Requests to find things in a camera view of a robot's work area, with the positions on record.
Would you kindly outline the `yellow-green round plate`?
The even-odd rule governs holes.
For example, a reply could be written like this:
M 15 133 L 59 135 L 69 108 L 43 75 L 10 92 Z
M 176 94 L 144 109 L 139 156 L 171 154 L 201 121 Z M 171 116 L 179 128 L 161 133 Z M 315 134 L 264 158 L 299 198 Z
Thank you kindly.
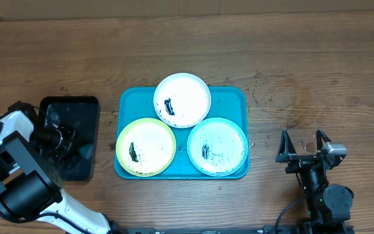
M 116 159 L 133 176 L 151 177 L 163 172 L 175 157 L 173 131 L 155 118 L 140 118 L 125 126 L 116 141 Z

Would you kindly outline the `dark green sponge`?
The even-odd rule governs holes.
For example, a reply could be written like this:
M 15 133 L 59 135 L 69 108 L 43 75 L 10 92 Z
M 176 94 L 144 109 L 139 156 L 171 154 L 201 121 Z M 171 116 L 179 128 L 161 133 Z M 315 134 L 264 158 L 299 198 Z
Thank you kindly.
M 94 145 L 93 144 L 85 144 L 78 148 L 78 153 L 82 159 L 90 161 L 93 158 L 94 154 Z

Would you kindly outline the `black rectangular water tray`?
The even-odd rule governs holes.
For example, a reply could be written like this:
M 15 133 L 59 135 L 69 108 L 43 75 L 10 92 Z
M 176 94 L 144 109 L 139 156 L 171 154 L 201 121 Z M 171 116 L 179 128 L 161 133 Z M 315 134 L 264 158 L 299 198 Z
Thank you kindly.
M 60 122 L 76 130 L 75 146 L 69 159 L 55 162 L 40 155 L 49 161 L 64 181 L 91 179 L 99 127 L 98 99 L 94 96 L 47 96 L 41 100 L 40 109 L 50 115 L 56 124 Z M 85 144 L 93 144 L 93 158 L 90 161 L 82 159 L 78 153 L 78 148 Z

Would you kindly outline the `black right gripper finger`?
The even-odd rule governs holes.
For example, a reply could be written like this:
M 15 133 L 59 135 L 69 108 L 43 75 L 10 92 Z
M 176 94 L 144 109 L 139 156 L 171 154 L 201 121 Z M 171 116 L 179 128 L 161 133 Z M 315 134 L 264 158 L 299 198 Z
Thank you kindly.
M 323 132 L 322 129 L 316 131 L 316 145 L 317 150 L 321 150 L 324 143 L 330 142 L 330 138 Z
M 281 133 L 280 146 L 275 158 L 276 163 L 288 163 L 297 157 L 296 150 L 292 144 L 286 129 Z

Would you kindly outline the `white round plate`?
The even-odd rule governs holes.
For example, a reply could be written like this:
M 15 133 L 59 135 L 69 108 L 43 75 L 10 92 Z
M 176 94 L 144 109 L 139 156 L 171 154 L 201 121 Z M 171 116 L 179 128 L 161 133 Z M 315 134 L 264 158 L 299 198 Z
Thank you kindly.
M 153 107 L 157 116 L 176 128 L 197 125 L 208 115 L 211 94 L 207 84 L 190 73 L 174 73 L 156 87 Z

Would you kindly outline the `teal plastic serving tray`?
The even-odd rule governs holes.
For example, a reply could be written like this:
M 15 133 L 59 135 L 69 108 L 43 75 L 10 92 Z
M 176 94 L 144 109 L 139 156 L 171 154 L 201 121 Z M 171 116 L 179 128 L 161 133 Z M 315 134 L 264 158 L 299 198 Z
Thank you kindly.
M 117 122 L 117 135 L 131 122 L 140 118 L 155 118 L 158 116 L 152 101 L 155 87 L 133 87 L 122 93 Z M 211 86 L 209 88 L 212 104 L 208 118 L 226 118 L 240 127 L 248 135 L 247 105 L 244 93 L 233 86 Z M 175 135 L 177 151 L 171 164 L 160 174 L 151 179 L 196 179 L 213 180 L 214 177 L 200 172 L 189 159 L 186 151 L 188 135 L 191 128 L 171 129 Z

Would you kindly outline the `light blue round plate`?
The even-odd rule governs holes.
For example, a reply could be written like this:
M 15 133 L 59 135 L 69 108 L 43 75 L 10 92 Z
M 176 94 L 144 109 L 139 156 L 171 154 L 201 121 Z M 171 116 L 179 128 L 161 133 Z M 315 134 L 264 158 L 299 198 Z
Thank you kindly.
M 248 140 L 242 129 L 226 118 L 209 118 L 190 132 L 186 145 L 191 163 L 212 177 L 230 176 L 248 156 Z

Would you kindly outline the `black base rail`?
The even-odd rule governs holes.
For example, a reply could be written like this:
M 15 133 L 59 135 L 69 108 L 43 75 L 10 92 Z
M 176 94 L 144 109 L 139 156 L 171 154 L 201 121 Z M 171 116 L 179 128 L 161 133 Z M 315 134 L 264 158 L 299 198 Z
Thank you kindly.
M 127 228 L 128 234 L 298 234 L 304 233 L 299 231 L 296 226 L 278 226 L 266 225 L 255 228 L 221 228 L 221 229 L 155 229 L 152 227 L 133 227 Z

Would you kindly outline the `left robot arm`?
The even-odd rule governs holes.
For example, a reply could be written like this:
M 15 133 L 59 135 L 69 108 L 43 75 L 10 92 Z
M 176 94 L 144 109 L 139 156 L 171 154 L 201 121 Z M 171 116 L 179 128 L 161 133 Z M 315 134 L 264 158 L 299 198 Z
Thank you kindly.
M 85 180 L 94 167 L 99 115 L 89 103 L 60 110 L 17 101 L 0 116 L 0 217 L 52 224 L 66 233 L 125 233 L 105 214 L 69 195 L 64 180 Z

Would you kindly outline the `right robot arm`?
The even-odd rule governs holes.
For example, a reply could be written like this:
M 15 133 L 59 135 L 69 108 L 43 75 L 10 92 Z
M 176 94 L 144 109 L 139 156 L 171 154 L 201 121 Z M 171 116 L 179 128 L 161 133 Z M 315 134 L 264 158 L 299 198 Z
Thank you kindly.
M 345 186 L 330 184 L 327 171 L 337 167 L 347 155 L 346 147 L 335 143 L 323 132 L 316 131 L 317 151 L 313 155 L 298 156 L 291 138 L 283 130 L 280 146 L 275 158 L 277 163 L 286 163 L 285 172 L 295 174 L 304 195 L 285 207 L 275 221 L 275 233 L 353 233 L 345 222 L 350 219 L 354 193 Z M 294 205 L 305 201 L 308 218 L 301 219 L 296 226 L 280 226 L 285 213 Z

